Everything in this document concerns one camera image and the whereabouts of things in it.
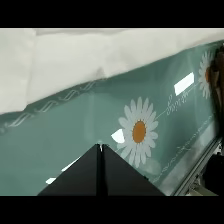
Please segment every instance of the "black triangular object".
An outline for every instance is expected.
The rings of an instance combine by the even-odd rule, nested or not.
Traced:
[[[109,196],[164,196],[108,146],[103,151]]]
[[[107,145],[95,145],[38,196],[162,196]]]

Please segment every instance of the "green surface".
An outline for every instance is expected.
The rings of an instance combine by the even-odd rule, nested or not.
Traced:
[[[119,129],[124,131],[119,118],[126,118],[125,105],[131,108],[131,101],[137,104],[139,97],[142,105],[146,99],[148,107],[153,104],[152,113],[156,115],[149,127],[158,122],[151,130],[158,138],[153,140],[151,157],[146,155],[143,164],[141,157],[136,162],[135,154],[133,167],[159,187],[188,153],[182,146],[187,142],[185,146],[190,148],[214,119],[211,97],[203,96],[198,79],[202,55],[214,52],[217,46],[189,49],[108,80],[65,90],[29,105],[24,112],[0,116],[0,195],[37,195],[47,179],[57,177],[95,143],[109,144],[121,154],[123,149],[118,150],[111,135]],[[174,85],[191,72],[194,84],[176,96]],[[135,119],[141,120],[143,113],[136,113],[132,113]],[[133,137],[133,126],[130,128]],[[123,133],[125,143],[130,145]],[[214,138],[210,136],[207,145]],[[142,146],[136,146],[138,152]]]

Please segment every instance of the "white fabric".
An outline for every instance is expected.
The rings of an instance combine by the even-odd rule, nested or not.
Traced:
[[[27,105],[34,39],[33,29],[0,29],[0,114]]]
[[[36,38],[33,29],[10,30],[18,38],[8,50],[1,37],[8,31],[0,31],[0,113],[224,39],[224,28],[35,28]]]

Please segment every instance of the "black object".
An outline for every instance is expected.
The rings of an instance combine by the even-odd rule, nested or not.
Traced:
[[[38,196],[164,196],[107,145],[95,145]]]
[[[212,155],[203,174],[205,187],[217,195],[224,195],[224,156]]]

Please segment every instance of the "daisy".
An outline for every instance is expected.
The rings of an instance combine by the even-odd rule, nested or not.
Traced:
[[[203,91],[203,97],[206,99],[210,96],[210,87],[209,87],[209,70],[210,70],[210,65],[211,61],[213,59],[212,54],[209,52],[205,52],[202,55],[202,62],[200,62],[200,69],[199,69],[199,74],[200,77],[198,79],[198,82],[200,84],[200,90]]]
[[[153,112],[153,104],[149,106],[149,99],[146,98],[144,105],[142,98],[138,98],[137,105],[131,100],[130,107],[124,107],[126,118],[119,118],[119,123],[123,127],[124,142],[118,143],[117,148],[122,149],[121,157],[125,159],[129,154],[129,164],[135,161],[136,168],[139,167],[140,160],[146,163],[146,155],[151,157],[151,148],[155,148],[155,139],[158,134],[153,130],[158,126],[158,121],[154,121],[156,112]]]

